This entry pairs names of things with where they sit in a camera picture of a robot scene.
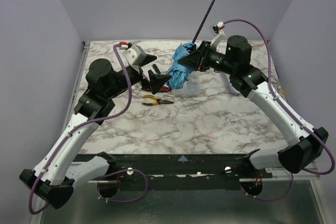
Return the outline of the blue folding umbrella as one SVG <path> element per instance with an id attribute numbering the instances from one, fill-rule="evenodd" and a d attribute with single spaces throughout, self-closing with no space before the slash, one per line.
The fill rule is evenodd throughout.
<path id="1" fill-rule="evenodd" d="M 179 45 L 174 54 L 173 54 L 173 63 L 170 66 L 170 68 L 167 71 L 167 74 L 171 75 L 171 79 L 167 82 L 167 86 L 173 90 L 178 90 L 178 89 L 182 89 L 184 86 L 184 83 L 188 80 L 189 75 L 193 72 L 193 70 L 190 67 L 186 67 L 180 63 L 178 63 L 178 61 L 184 57 L 186 57 L 187 55 L 189 55 L 193 49 L 196 49 L 196 40 L 205 24 L 205 21 L 207 20 L 210 11 L 213 8 L 213 5 L 215 3 L 216 0 L 212 0 L 192 41 L 185 43 L 185 44 L 181 44 Z"/>

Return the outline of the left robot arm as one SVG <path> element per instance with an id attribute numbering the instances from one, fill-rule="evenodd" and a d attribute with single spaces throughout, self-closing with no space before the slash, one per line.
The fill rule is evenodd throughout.
<path id="1" fill-rule="evenodd" d="M 86 74 L 87 90 L 80 97 L 65 130 L 34 169 L 24 169 L 19 179 L 48 206 L 61 208 L 72 196 L 75 188 L 88 181 L 101 178 L 112 171 L 116 160 L 102 152 L 74 169 L 72 161 L 98 127 L 112 116 L 113 98 L 143 82 L 153 94 L 158 93 L 170 79 L 169 74 L 148 71 L 146 77 L 131 66 L 116 72 L 108 59 L 100 58 L 91 63 Z"/>

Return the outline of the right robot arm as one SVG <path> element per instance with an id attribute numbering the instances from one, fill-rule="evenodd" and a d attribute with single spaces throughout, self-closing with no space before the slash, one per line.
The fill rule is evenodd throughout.
<path id="1" fill-rule="evenodd" d="M 250 63 L 251 51 L 248 40 L 235 35 L 228 38 L 225 53 L 203 41 L 178 62 L 194 71 L 212 68 L 228 74 L 232 86 L 257 105 L 284 136 L 284 147 L 255 150 L 247 155 L 254 169 L 284 168 L 297 174 L 321 155 L 329 133 L 323 127 L 314 127 L 290 108 L 269 85 L 266 75 Z"/>

